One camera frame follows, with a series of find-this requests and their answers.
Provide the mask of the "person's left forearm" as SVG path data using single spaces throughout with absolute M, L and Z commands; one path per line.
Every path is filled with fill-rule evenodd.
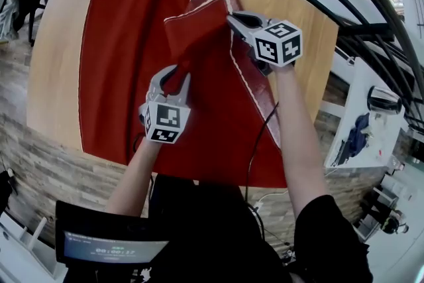
M 162 144 L 143 138 L 123 177 L 113 190 L 105 212 L 140 217 L 146 201 L 150 177 Z

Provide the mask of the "white table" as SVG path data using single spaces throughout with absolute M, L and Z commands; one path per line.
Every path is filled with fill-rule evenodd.
M 369 89 L 376 87 L 389 89 L 381 77 L 362 59 L 357 58 L 353 66 L 352 78 L 348 89 L 345 105 L 335 105 L 322 102 L 321 108 L 330 114 L 340 117 L 340 123 L 332 141 L 327 157 L 326 168 L 367 168 L 381 167 L 388 164 L 390 156 L 397 142 L 399 131 L 407 129 L 404 119 L 405 108 L 401 108 L 398 115 L 387 115 L 369 111 L 367 108 L 367 95 Z M 332 166 L 340 149 L 342 141 L 347 141 L 350 130 L 354 127 L 356 119 L 369 113 L 369 128 L 371 132 L 366 146 L 355 157 L 349 158 L 344 164 Z

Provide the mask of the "white shelf unit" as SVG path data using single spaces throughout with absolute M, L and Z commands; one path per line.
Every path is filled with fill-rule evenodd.
M 63 283 L 66 273 L 52 247 L 33 241 L 7 213 L 0 216 L 0 282 Z

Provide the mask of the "person's right forearm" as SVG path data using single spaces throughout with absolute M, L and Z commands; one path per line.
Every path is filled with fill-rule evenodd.
M 315 198 L 328 194 L 315 127 L 292 65 L 274 68 L 284 174 L 297 217 Z

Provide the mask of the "red tablecloth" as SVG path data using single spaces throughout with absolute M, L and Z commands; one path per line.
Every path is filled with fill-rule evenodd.
M 84 152 L 129 163 L 142 133 L 138 107 L 154 74 L 191 74 L 181 137 L 161 148 L 154 171 L 238 186 L 286 186 L 268 80 L 226 22 L 237 0 L 91 0 L 79 66 Z

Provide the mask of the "black eyeglasses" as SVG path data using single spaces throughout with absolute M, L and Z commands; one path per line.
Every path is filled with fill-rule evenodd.
M 332 163 L 332 166 L 344 164 L 349 154 L 349 141 L 342 141 L 340 149 Z

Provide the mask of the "grey garment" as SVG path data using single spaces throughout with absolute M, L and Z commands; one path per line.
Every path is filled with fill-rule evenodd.
M 0 0 L 0 45 L 17 37 L 13 21 L 19 12 L 18 0 Z

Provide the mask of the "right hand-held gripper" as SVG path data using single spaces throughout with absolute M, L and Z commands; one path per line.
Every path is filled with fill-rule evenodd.
M 250 11 L 235 11 L 227 16 L 231 30 L 253 48 L 253 62 L 264 76 L 273 67 L 293 64 L 303 56 L 302 30 L 289 21 L 269 22 L 264 15 Z

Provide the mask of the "person's black shirt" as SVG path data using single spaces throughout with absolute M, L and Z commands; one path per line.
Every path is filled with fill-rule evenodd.
M 295 262 L 264 240 L 236 186 L 159 175 L 147 219 L 170 240 L 154 259 L 129 266 L 68 267 L 64 283 L 372 283 L 366 246 L 334 198 L 323 195 L 295 220 Z

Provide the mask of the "black monitor screen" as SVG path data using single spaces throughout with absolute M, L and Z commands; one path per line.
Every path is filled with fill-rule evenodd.
M 56 202 L 56 260 L 70 267 L 129 266 L 151 262 L 169 243 L 166 230 L 141 217 Z

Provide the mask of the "dark blue cloth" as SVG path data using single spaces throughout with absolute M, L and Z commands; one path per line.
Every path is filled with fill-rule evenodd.
M 355 157 L 360 153 L 360 151 L 366 146 L 367 143 L 367 133 L 363 133 L 362 130 L 369 126 L 369 117 L 370 114 L 359 116 L 354 124 L 354 127 L 350 130 L 347 139 L 348 145 L 348 157 Z

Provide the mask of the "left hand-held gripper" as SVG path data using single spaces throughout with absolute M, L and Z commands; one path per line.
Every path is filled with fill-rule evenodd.
M 186 107 L 191 74 L 187 73 L 177 93 L 165 95 L 162 86 L 175 74 L 177 65 L 167 66 L 155 74 L 147 92 L 146 103 L 138 115 L 150 141 L 174 144 L 183 133 L 191 109 Z

